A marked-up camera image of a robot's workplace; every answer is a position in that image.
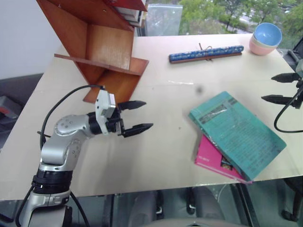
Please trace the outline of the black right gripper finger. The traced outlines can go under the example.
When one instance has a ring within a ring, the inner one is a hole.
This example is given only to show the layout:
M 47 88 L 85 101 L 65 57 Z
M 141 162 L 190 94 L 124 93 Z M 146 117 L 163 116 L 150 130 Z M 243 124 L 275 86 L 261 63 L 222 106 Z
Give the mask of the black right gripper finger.
M 299 81 L 300 76 L 297 73 L 281 73 L 271 79 L 281 83 L 292 83 L 293 81 Z
M 267 95 L 267 96 L 262 96 L 261 98 L 267 102 L 271 102 L 278 105 L 286 105 L 287 103 L 294 102 L 293 97 L 286 97 L 282 95 Z

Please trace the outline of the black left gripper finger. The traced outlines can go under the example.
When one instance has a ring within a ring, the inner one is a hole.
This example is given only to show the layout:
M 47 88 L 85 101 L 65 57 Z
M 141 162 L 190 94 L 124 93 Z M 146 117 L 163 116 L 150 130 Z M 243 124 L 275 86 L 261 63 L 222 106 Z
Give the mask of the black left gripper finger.
M 130 129 L 125 129 L 123 124 L 120 124 L 120 130 L 118 131 L 118 136 L 123 136 L 124 138 L 138 135 L 153 126 L 153 123 L 142 123 L 133 126 Z
M 133 110 L 133 109 L 140 108 L 143 105 L 146 105 L 146 102 L 135 100 L 135 101 L 127 101 L 127 102 L 118 103 L 118 108 L 120 111 Z

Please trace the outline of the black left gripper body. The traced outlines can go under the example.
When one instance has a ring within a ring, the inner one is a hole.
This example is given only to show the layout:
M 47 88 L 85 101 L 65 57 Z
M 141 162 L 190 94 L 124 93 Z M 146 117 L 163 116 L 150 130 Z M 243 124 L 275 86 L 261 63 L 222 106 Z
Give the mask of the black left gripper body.
M 108 132 L 117 133 L 118 136 L 123 136 L 125 133 L 124 122 L 121 118 L 121 104 L 118 103 L 111 117 L 107 118 L 106 127 Z

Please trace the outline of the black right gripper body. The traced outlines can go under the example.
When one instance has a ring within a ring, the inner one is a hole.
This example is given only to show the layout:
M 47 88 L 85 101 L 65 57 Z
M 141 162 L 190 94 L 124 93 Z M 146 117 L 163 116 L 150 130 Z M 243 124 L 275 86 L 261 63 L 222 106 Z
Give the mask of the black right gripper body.
M 300 109 L 303 103 L 303 79 L 298 79 L 296 87 L 298 88 L 298 91 L 293 101 L 293 107 L 296 109 Z

